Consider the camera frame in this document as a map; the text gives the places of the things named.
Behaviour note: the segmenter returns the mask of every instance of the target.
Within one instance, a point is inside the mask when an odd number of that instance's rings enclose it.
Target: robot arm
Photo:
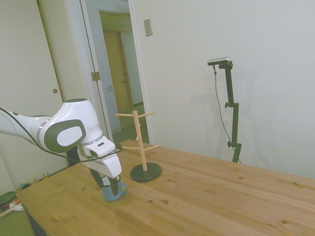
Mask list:
[[[12,115],[30,133],[12,119]],[[19,136],[38,144],[43,149],[63,153],[78,145],[78,154],[84,165],[116,178],[122,169],[118,156],[113,153],[115,145],[103,136],[95,110],[89,100],[71,99],[63,103],[53,116],[29,117],[0,111],[0,133]],[[91,160],[93,157],[107,157]]]

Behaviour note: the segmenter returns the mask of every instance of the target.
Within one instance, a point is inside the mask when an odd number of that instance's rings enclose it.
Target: mug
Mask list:
[[[120,176],[117,176],[117,184],[118,184],[118,194],[115,196],[112,192],[112,188],[110,186],[110,182],[108,180],[108,177],[105,176],[104,178],[102,178],[103,180],[103,184],[104,187],[102,187],[102,193],[103,193],[103,197],[105,200],[112,202],[117,200],[118,198],[120,198],[122,196],[122,194],[126,194],[128,192],[128,187],[125,183],[121,183],[120,182]]]

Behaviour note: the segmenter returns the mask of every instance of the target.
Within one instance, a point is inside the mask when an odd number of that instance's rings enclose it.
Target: black cable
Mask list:
[[[57,153],[54,153],[52,151],[47,151],[45,150],[44,148],[42,148],[38,143],[37,141],[33,138],[33,136],[29,133],[29,131],[13,116],[11,115],[9,112],[7,112],[5,109],[1,108],[0,107],[0,110],[3,111],[4,113],[6,113],[8,116],[10,116],[28,135],[29,137],[32,139],[32,141],[34,142],[34,145],[36,145],[38,148],[40,148],[42,151],[45,151],[47,153],[50,153],[50,154],[53,154],[53,155],[56,155],[56,156],[60,156],[62,158],[65,158],[67,160],[71,160],[71,161],[74,161],[74,162],[78,162],[78,163],[81,163],[81,162],[90,162],[90,161],[95,161],[95,160],[99,160],[99,159],[102,159],[104,157],[107,157],[107,156],[110,156],[110,155],[113,155],[113,154],[116,154],[118,152],[121,152],[123,149],[121,147],[116,147],[116,149],[119,149],[119,151],[117,152],[111,152],[105,156],[101,156],[101,157],[97,157],[97,158],[93,158],[92,156],[87,156],[88,158],[92,158],[90,160],[85,160],[85,161],[79,161],[79,160],[75,160],[75,159],[72,159],[72,158],[69,158],[67,156],[63,156],[63,155],[60,155],[60,154],[57,154]]]
[[[225,133],[226,133],[226,135],[227,135],[227,137],[228,137],[228,140],[230,141],[230,143],[232,143],[232,142],[231,142],[231,139],[230,139],[230,136],[229,136],[229,134],[228,134],[228,132],[227,132],[227,130],[226,130],[226,128],[225,128],[223,119],[222,119],[221,106],[220,106],[219,97],[218,97],[218,90],[217,90],[217,72],[216,72],[216,67],[215,67],[214,65],[213,65],[212,67],[213,67],[213,69],[214,69],[214,71],[215,71],[216,96],[217,96],[217,101],[218,101],[218,105],[219,105],[219,111],[220,111],[221,122],[222,122],[223,128],[224,128],[224,130],[225,130]]]

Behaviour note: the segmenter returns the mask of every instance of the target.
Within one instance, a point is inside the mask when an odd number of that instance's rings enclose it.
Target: wood grain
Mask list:
[[[137,147],[135,141],[123,146]],[[138,150],[119,158],[128,194],[106,202],[89,169],[77,164],[18,193],[52,236],[314,236],[315,180],[157,147],[155,180],[129,173]]]

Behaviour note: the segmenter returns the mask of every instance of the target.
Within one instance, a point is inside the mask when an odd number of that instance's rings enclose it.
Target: door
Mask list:
[[[122,35],[120,32],[116,31],[103,31],[103,33],[114,86],[117,110],[120,112],[133,107]]]
[[[0,106],[29,116],[54,115],[63,102],[36,0],[1,0],[0,32]],[[14,188],[67,166],[65,159],[4,134],[1,157],[0,171],[7,170]],[[0,194],[6,190],[1,179]]]

